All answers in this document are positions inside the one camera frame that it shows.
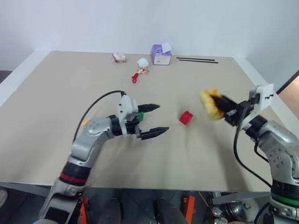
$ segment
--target red handle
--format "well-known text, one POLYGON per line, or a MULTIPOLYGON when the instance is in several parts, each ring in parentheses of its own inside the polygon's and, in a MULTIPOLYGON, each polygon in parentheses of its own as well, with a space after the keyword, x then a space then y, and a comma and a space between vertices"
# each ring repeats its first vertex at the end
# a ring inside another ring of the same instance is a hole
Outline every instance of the red handle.
POLYGON ((138 73, 135 73, 133 76, 132 76, 132 82, 133 83, 137 83, 137 78, 138 78, 138 73))

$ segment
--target white wall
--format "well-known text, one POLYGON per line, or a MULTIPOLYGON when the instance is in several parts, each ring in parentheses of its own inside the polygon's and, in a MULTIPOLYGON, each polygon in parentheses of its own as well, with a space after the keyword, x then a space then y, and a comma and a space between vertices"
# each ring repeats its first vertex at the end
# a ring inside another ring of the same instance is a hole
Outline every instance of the white wall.
POLYGON ((265 12, 268 16, 256 28, 260 40, 247 59, 278 90, 299 70, 299 0, 270 4, 267 11, 277 13, 265 12))
POLYGON ((258 62, 288 56, 296 9, 298 0, 2 0, 0 69, 35 49, 149 53, 168 41, 174 54, 249 56, 270 74, 258 62), (281 47, 268 57, 272 45, 281 47))

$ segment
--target orange part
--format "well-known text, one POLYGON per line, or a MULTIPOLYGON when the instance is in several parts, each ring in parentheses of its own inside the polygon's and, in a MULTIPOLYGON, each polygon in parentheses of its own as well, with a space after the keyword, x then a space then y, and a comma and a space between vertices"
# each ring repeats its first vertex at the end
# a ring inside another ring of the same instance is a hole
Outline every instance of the orange part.
POLYGON ((88 206, 88 199, 87 197, 81 197, 81 208, 80 208, 80 216, 78 219, 78 224, 88 224, 88 217, 87 217, 87 206, 88 206))
POLYGON ((192 223, 192 216, 193 213, 195 212, 194 202, 195 202, 195 197, 189 195, 187 198, 187 202, 185 203, 185 219, 188 224, 192 223))

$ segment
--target green block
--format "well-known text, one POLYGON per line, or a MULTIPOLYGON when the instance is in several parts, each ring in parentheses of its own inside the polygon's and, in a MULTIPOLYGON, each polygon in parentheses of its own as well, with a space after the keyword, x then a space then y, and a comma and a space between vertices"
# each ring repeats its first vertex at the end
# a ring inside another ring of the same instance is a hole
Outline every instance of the green block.
POLYGON ((144 114, 143 114, 143 112, 139 112, 139 113, 138 113, 138 120, 139 120, 139 122, 143 121, 143 119, 144 119, 144 114))

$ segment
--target black cable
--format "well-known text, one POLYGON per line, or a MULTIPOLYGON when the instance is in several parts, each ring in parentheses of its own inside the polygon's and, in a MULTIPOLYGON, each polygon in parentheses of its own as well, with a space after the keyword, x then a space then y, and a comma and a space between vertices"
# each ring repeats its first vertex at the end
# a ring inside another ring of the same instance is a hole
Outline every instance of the black cable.
POLYGON ((262 212, 265 210, 265 208, 267 208, 269 205, 269 202, 267 202, 266 204, 263 205, 263 207, 258 211, 256 218, 254 219, 254 224, 257 224, 257 221, 259 219, 259 217, 261 216, 262 212))
POLYGON ((259 143, 259 139, 256 139, 256 143, 254 145, 254 152, 261 157, 263 160, 265 160, 266 162, 269 162, 265 157, 263 157, 261 154, 259 154, 259 152, 257 151, 257 147, 258 147, 258 143, 259 143))
POLYGON ((79 131, 79 129, 80 129, 80 126, 81 126, 81 124, 82 124, 83 119, 85 118, 86 114, 92 109, 92 107, 93 107, 97 102, 99 102, 101 99, 103 99, 104 97, 106 97, 106 96, 108 96, 108 95, 110 95, 110 94, 113 94, 113 93, 117 93, 117 92, 120 92, 121 95, 124 95, 124 94, 125 94, 125 92, 124 92, 124 91, 121 91, 121 90, 111 91, 111 92, 105 93, 103 96, 101 96, 100 98, 98 98, 96 101, 94 101, 94 102, 89 106, 89 108, 85 111, 85 113, 83 114, 81 120, 79 121, 79 124, 78 124, 77 129, 76 129, 75 134, 74 134, 73 143, 74 143, 74 141, 76 140, 76 137, 77 137, 77 134, 78 134, 78 131, 79 131))
POLYGON ((239 137, 239 132, 241 130, 241 124, 245 118, 245 115, 248 111, 250 107, 250 104, 246 104, 245 105, 245 108, 243 109, 242 111, 242 114, 241 114, 241 117, 240 117, 240 120, 239 120, 239 124, 238 124, 238 127, 237 127, 237 130, 235 132, 235 139, 234 139, 234 154, 235 154, 235 158, 237 159, 238 163, 244 167, 247 171, 249 171, 251 174, 253 174, 254 176, 256 176, 258 179, 260 179, 261 181, 263 181, 265 184, 267 184, 270 188, 272 187, 271 184, 269 184, 266 180, 264 180, 261 176, 259 176, 258 174, 256 174, 255 172, 253 172, 251 169, 249 169, 248 167, 246 167, 240 160, 239 156, 238 156, 238 152, 237 152, 237 142, 238 142, 238 137, 239 137))

